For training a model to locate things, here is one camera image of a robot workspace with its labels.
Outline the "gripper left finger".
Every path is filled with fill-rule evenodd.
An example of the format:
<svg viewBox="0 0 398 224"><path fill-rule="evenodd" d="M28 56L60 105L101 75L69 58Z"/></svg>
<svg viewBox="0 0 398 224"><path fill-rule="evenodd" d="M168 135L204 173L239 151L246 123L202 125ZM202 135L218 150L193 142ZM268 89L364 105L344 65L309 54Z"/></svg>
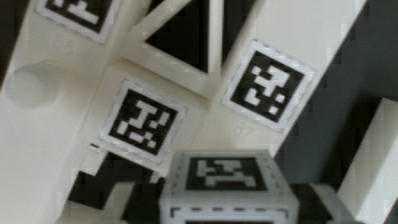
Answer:
<svg viewBox="0 0 398 224"><path fill-rule="evenodd" d="M102 224L159 224L163 182L117 183L104 204Z"/></svg>

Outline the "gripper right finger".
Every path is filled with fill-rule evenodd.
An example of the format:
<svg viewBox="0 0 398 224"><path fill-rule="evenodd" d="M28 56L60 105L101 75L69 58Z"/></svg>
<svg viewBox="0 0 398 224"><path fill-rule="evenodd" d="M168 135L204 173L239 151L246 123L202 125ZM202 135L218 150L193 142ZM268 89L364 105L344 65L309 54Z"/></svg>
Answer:
<svg viewBox="0 0 398 224"><path fill-rule="evenodd" d="M291 190L300 203L296 224L362 224L326 184L293 184Z"/></svg>

